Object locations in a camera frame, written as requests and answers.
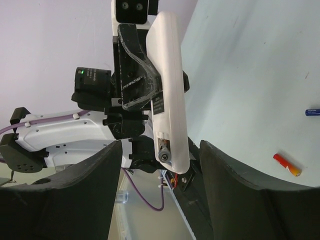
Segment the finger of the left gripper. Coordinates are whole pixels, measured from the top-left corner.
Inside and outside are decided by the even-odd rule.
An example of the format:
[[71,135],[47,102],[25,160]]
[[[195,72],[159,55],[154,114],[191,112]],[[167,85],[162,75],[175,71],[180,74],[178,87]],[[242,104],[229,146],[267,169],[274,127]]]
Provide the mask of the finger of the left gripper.
[[147,56],[147,29],[121,23],[117,33],[122,108],[139,111],[162,92],[161,75]]

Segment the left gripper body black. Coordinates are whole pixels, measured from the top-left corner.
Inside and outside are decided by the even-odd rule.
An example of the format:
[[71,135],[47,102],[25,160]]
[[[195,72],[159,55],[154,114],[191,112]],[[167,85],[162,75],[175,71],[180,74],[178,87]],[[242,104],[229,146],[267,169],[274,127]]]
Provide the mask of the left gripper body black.
[[[143,109],[138,111],[127,111],[123,109],[122,106],[122,93],[121,93],[121,83],[120,83],[120,64],[119,64],[119,49],[118,49],[118,36],[113,38],[113,57],[114,57],[114,76],[111,81],[112,94],[116,97],[120,97],[121,106],[120,107],[111,107],[105,109],[106,113],[112,113],[114,116],[121,118],[121,133],[116,134],[116,138],[133,138],[142,134],[140,126],[142,121],[145,120],[144,111],[151,112],[152,120],[152,100],[144,106]],[[183,83],[184,83],[184,92],[189,88],[189,82],[187,75],[183,72]],[[153,134],[153,155],[155,157],[155,145],[154,145],[154,134]]]

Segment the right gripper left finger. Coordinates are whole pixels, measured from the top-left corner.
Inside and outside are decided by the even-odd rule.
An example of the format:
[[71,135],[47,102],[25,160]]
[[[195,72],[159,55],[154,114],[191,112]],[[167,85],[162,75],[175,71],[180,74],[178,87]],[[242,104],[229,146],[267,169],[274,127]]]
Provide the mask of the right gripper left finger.
[[3,240],[106,240],[122,162],[114,141],[33,184],[0,189]]

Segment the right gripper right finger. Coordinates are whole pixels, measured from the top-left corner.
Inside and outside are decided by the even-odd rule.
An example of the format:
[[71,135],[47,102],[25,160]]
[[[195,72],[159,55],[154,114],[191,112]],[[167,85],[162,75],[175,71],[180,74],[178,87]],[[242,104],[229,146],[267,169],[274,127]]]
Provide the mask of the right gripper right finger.
[[319,188],[263,173],[206,140],[199,158],[214,239],[319,239]]

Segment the white remote control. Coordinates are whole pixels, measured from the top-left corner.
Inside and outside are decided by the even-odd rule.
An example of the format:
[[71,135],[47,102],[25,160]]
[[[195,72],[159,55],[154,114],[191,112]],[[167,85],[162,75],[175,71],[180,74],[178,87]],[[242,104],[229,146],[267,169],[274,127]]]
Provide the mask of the white remote control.
[[[151,101],[155,158],[167,170],[181,175],[190,167],[190,155],[179,24],[175,13],[158,13],[146,36],[146,52],[162,83],[162,91]],[[170,142],[168,163],[159,159],[159,139]]]

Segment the black silver battery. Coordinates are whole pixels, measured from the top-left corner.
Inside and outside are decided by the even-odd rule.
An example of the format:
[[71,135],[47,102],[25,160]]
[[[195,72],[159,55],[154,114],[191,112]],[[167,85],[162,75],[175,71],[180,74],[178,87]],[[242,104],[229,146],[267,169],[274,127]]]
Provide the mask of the black silver battery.
[[162,163],[169,163],[172,158],[170,141],[164,138],[159,138],[158,146],[159,146],[159,150],[158,150],[159,160]]

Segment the purple blue battery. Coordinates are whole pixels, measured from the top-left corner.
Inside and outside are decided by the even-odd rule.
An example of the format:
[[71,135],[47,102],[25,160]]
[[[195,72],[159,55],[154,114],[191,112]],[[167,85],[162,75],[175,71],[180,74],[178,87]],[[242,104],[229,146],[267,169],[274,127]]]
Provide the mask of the purple blue battery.
[[307,109],[305,111],[305,115],[306,116],[320,116],[320,109],[317,108],[317,109]]

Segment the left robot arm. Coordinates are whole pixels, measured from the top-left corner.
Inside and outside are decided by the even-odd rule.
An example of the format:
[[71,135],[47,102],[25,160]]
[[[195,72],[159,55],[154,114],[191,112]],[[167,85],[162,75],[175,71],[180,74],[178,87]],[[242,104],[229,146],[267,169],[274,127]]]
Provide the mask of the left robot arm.
[[72,100],[78,109],[36,115],[15,109],[1,130],[0,160],[20,173],[77,164],[114,141],[124,169],[147,173],[190,168],[179,27],[168,16],[147,29],[121,23],[114,71],[78,67]]

